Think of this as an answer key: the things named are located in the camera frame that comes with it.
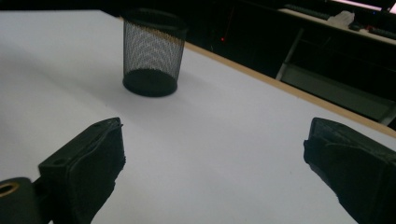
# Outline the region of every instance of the mesh pencil cup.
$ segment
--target mesh pencil cup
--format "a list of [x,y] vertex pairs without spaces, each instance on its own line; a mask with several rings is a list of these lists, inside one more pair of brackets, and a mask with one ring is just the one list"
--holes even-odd
[[160,97],[177,90],[177,79],[188,31],[170,13],[137,8],[124,18],[123,85],[139,95]]

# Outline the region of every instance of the white tabletop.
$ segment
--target white tabletop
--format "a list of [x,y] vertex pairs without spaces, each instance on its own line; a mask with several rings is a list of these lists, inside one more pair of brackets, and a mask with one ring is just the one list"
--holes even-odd
[[313,117],[396,139],[185,49],[178,90],[123,88],[122,21],[0,13],[0,179],[120,117],[127,163],[93,223],[356,223],[304,162]]

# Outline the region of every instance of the table edge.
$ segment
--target table edge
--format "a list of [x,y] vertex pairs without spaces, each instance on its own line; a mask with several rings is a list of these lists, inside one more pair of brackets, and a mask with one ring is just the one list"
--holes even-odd
[[237,71],[240,71],[240,72],[242,72],[242,73],[244,73],[244,74],[246,74],[246,75],[248,75],[250,77],[254,77],[254,78],[258,79],[259,81],[265,82],[266,84],[269,84],[269,85],[271,85],[273,87],[276,87],[276,88],[278,88],[278,89],[280,89],[282,91],[285,91],[285,92],[287,92],[287,93],[289,93],[291,95],[294,95],[294,96],[296,96],[298,98],[301,98],[301,99],[303,99],[303,100],[305,100],[305,101],[307,101],[309,103],[312,103],[314,105],[318,105],[318,106],[320,106],[322,108],[325,108],[325,109],[327,109],[329,111],[332,111],[333,113],[338,114],[338,115],[340,115],[342,117],[345,117],[347,119],[351,119],[353,121],[358,122],[359,124],[362,124],[362,125],[367,126],[367,127],[371,128],[371,129],[374,129],[374,130],[376,130],[378,132],[381,132],[381,133],[384,133],[386,135],[389,135],[391,137],[396,138],[396,131],[392,130],[390,127],[385,126],[385,125],[383,125],[381,123],[378,123],[378,122],[375,122],[373,120],[367,119],[367,118],[365,118],[365,117],[363,117],[363,116],[361,116],[359,114],[356,114],[356,113],[354,113],[352,111],[344,109],[341,106],[334,105],[334,104],[332,104],[330,102],[327,102],[325,100],[322,100],[322,99],[318,98],[317,96],[314,96],[314,95],[311,95],[311,94],[309,94],[309,93],[307,93],[305,91],[301,91],[299,89],[296,89],[296,88],[294,88],[294,87],[292,87],[292,86],[290,86],[290,85],[288,85],[286,83],[283,83],[283,82],[278,81],[278,80],[276,80],[274,78],[271,78],[271,77],[268,77],[268,76],[266,76],[266,75],[264,75],[262,73],[259,73],[259,72],[255,71],[253,69],[245,67],[242,64],[236,63],[234,61],[231,61],[229,59],[221,57],[218,54],[215,54],[215,53],[213,53],[211,51],[208,51],[206,49],[202,49],[202,48],[200,48],[198,46],[195,46],[192,43],[185,42],[185,48],[189,49],[189,50],[192,50],[194,52],[197,52],[199,54],[202,54],[202,55],[204,55],[204,56],[206,56],[206,57],[208,57],[208,58],[210,58],[212,60],[215,60],[215,61],[217,61],[219,63],[225,64],[225,65],[227,65],[227,66],[229,66],[229,67],[231,67],[231,68],[233,68],[233,69],[235,69]]

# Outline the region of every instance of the screw hole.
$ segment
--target screw hole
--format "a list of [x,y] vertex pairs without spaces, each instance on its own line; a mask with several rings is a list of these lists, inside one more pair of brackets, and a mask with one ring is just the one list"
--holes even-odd
[[20,185],[16,182],[8,182],[0,185],[0,198],[14,192],[19,186]]

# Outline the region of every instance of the wire mesh container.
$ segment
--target wire mesh container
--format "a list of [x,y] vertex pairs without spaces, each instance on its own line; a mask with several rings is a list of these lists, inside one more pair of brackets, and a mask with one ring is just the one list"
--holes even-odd
[[130,10],[122,17],[125,88],[150,97],[175,92],[187,24],[173,14],[149,8]]

